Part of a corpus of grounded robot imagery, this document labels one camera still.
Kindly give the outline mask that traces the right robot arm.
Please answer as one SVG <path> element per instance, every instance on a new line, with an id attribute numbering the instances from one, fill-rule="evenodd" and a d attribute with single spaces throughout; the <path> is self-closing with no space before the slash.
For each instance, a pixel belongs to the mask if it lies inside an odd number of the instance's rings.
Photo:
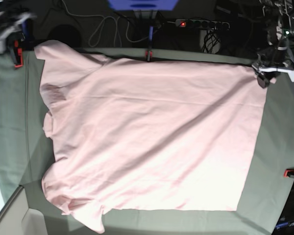
<path id="1" fill-rule="evenodd" d="M 34 13 L 16 7 L 16 0 L 0 0 L 0 54 L 14 46 L 15 41 L 25 39 L 26 22 L 34 19 Z"/>

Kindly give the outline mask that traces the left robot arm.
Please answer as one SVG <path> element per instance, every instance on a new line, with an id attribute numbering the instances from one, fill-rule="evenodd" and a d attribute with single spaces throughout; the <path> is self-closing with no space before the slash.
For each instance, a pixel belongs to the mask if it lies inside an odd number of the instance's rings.
<path id="1" fill-rule="evenodd" d="M 294 83 L 294 0 L 261 0 L 268 47 L 257 52 L 251 65 L 258 85 L 267 88 L 279 74 Z"/>

